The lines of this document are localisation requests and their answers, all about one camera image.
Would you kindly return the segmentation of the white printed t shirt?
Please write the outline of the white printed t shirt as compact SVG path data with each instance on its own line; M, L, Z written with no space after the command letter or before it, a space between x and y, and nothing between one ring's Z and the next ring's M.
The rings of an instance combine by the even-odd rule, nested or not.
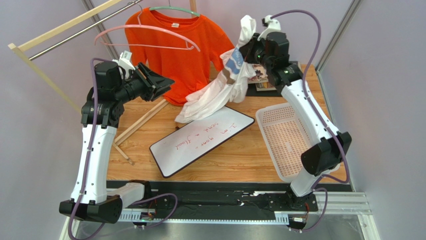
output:
M256 75L252 63L244 61L240 48L254 36L256 20L245 15L240 20L241 31L234 49L220 55L224 65L217 77L207 86L186 97L187 102L174 119L187 124L211 116L227 103L241 103L247 94L248 80Z

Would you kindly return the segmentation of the orange t shirt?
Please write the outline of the orange t shirt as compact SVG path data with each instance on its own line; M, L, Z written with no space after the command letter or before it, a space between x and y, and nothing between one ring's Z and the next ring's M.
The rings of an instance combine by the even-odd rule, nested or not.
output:
M139 12L132 15L127 21L128 25L138 24ZM217 71L224 68L221 54L232 50L232 44L226 33L216 23L207 17L177 18L164 15L149 8L143 9L140 15L142 25L149 25L170 30L187 37L195 42L200 52L195 50L178 50L143 46L130 46L132 53L131 61L134 65L138 63L148 64L149 68L175 81L171 90L163 97L172 105L182 106L186 103L186 97L201 90L210 82L210 67L214 65ZM185 41L179 38L171 39L171 35L162 35L154 32L157 36L154 40L147 40L147 45L157 42L160 46L171 46L184 48Z

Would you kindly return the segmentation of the pink clothes hanger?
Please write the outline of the pink clothes hanger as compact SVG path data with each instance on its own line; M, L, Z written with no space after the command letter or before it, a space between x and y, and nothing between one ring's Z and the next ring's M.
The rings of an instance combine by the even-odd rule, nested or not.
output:
M130 6L131 4L136 4L140 7L140 11L139 11L139 13L136 17L138 24L125 24L125 25L119 25L119 26L116 26L116 27L106 29L106 30L100 32L94 38L94 44L95 45L97 44L98 39L103 38L108 33L116 31L116 30L124 30L126 34L132 33L132 36L135 37L135 40L131 40L130 36L128 35L128 38L127 38L128 43L127 44L107 43L106 41L100 41L100 43L102 43L105 46L128 46L128 47L147 47L147 48L149 47L149 48L188 50L188 51L196 49L198 52L201 51L199 46L195 42L193 42L192 40L190 40L189 38L187 38L187 37L185 37L181 34L178 34L178 33L175 33L171 30L164 29L164 28L157 27L157 26L143 25L141 23L141 20L140 20L140 15L143 13L143 8L136 1L131 1L128 4L128 6ZM158 36L158 34L156 34L154 32L159 32L163 36L164 35L170 35L172 40L181 39L185 42L185 47L163 46L163 45L159 45L158 42L155 42L154 45L146 44L146 42L148 40L151 40L152 42L154 42L154 37Z

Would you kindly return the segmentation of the green clothes hanger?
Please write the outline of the green clothes hanger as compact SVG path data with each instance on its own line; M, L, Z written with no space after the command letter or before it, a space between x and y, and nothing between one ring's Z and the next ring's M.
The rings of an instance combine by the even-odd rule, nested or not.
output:
M153 6L153 7L150 7L149 10L150 11L171 10L171 11L178 11L178 12L190 14L192 17L200 17L201 14L197 12L196 0L189 0L188 2L189 2L189 9L178 7L178 6L172 6L171 2L168 1L168 5Z

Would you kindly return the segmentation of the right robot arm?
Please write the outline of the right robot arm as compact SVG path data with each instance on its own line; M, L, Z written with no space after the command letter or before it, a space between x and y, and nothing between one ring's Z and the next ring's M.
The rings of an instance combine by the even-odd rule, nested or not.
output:
M310 195L319 181L328 177L341 163L352 143L348 132L340 131L316 102L306 76L297 64L289 61L289 41L283 32L266 36L255 33L240 47L244 61L262 65L268 81L294 109L305 128L311 147L301 154L302 169L290 184L290 195Z

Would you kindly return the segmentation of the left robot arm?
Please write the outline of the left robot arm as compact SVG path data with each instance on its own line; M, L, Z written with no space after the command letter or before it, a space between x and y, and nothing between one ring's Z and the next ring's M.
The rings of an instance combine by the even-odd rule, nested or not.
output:
M116 223L123 209L151 193L144 180L132 180L107 192L111 149L124 105L140 98L152 102L171 89L174 81L143 63L125 69L117 62L94 58L90 64L93 86L81 108L83 144L74 189L59 204L59 212L79 221Z

